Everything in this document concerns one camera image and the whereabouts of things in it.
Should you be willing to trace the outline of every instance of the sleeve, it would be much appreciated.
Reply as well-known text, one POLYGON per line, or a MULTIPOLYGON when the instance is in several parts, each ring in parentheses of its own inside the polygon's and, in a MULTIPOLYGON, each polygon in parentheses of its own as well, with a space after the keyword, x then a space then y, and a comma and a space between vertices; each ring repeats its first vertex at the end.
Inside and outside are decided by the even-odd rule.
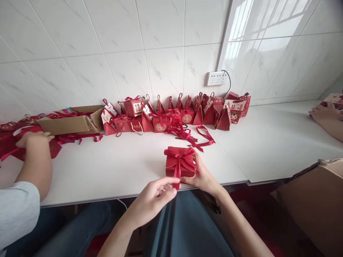
POLYGON ((37 224, 40 195, 29 182, 0 190, 0 249, 30 233, 37 224))

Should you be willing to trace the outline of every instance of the white table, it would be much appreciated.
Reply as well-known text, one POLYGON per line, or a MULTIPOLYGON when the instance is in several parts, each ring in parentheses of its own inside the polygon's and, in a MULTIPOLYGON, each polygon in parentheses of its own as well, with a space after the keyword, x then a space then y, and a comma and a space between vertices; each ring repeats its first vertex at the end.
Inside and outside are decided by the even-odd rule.
POLYGON ((308 115, 318 100, 252 106, 230 131, 209 131, 251 183, 289 178, 317 159, 343 157, 343 143, 308 115))
MULTIPOLYGON (((198 143, 207 142, 193 126, 192 136, 198 143)), ((120 137, 104 136, 100 142, 84 138, 81 145, 63 145, 53 159, 51 188, 42 206, 58 206, 104 199, 137 196, 148 182, 165 176, 168 146, 187 147, 189 142, 163 133, 123 133, 120 137)), ((220 143, 203 147, 202 160, 223 185, 244 183, 240 171, 220 143)), ((0 168, 0 188, 11 186, 22 162, 10 156, 0 168)), ((182 190, 192 188, 182 185, 182 190)))

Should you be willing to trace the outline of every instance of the electrical outlet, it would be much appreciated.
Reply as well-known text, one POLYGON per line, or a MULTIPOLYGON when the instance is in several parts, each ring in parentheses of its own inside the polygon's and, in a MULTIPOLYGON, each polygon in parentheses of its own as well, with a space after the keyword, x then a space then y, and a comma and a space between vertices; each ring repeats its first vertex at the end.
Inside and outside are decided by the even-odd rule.
POLYGON ((218 86, 226 84, 228 75, 225 71, 213 71, 207 73, 207 86, 218 86))

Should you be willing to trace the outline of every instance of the wall tile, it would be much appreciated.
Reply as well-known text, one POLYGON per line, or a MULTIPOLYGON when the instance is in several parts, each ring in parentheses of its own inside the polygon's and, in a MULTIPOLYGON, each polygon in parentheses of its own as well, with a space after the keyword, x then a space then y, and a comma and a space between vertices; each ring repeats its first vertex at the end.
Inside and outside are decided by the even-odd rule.
POLYGON ((164 107, 169 96, 176 103, 183 92, 183 47, 146 50, 145 54, 155 106, 158 94, 164 107))
POLYGON ((261 40, 228 43, 223 69, 230 74, 231 91, 241 93, 260 43, 261 40))
POLYGON ((30 0, 63 56, 102 53, 83 0, 30 0))
POLYGON ((105 53, 142 50, 135 0, 85 0, 105 53))
POLYGON ((21 60, 61 57, 27 0, 0 1, 0 35, 21 60))
POLYGON ((65 60, 92 105, 103 104, 103 98, 113 104, 121 101, 103 54, 69 57, 65 60))
POLYGON ((284 62, 266 98, 291 96, 327 44, 327 35, 301 36, 284 62))
POLYGON ((0 63, 19 61, 15 53, 0 36, 0 63))
POLYGON ((322 0, 302 34, 309 35, 342 31, 343 2, 341 0, 322 0))
POLYGON ((195 96, 199 92, 217 96, 227 92, 228 86, 205 86, 205 78, 209 71, 215 71, 220 44, 186 46, 184 60, 184 96, 195 96))
POLYGON ((123 100, 152 95, 144 51, 106 54, 106 58, 123 100))
POLYGON ((263 39, 241 93, 264 99, 299 37, 263 39))
POLYGON ((22 62, 1 64, 0 84, 33 114, 60 109, 22 62))
POLYGON ((343 33, 327 34, 319 57, 292 95, 323 93, 343 70, 343 33))
POLYGON ((298 36, 320 0, 279 0, 263 38, 298 36))
POLYGON ((137 0, 145 49, 183 46, 185 0, 137 0))
POLYGON ((316 100, 319 97, 320 97, 320 94, 303 95, 303 96, 287 96, 287 97, 281 97, 281 98, 270 98, 270 99, 264 99, 262 102, 262 105, 280 104, 280 103, 284 103, 284 102, 298 102, 298 101, 316 100))
POLYGON ((1 123, 19 121, 25 114, 32 114, 0 85, 1 123))
POLYGON ((185 45, 221 43, 229 0, 187 0, 185 45))
POLYGON ((63 58, 28 61, 25 65, 61 108, 90 105, 63 58))
POLYGON ((277 0, 233 0, 227 33, 229 41, 261 39, 277 0))

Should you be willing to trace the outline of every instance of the brown cardboard box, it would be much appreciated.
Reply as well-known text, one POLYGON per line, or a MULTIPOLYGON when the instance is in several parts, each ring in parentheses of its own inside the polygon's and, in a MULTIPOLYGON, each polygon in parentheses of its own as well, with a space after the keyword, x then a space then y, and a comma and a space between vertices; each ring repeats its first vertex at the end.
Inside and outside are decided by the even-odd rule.
POLYGON ((61 119, 50 119, 44 117, 38 120, 38 124, 45 132, 51 132, 51 135, 54 136, 69 133, 100 133, 104 129, 103 122, 101 120, 102 109, 102 105, 73 107, 72 110, 75 110, 75 112, 92 112, 92 114, 90 115, 91 119, 85 115, 61 119))
POLYGON ((271 194, 325 256, 343 256, 343 158, 319 161, 271 194))

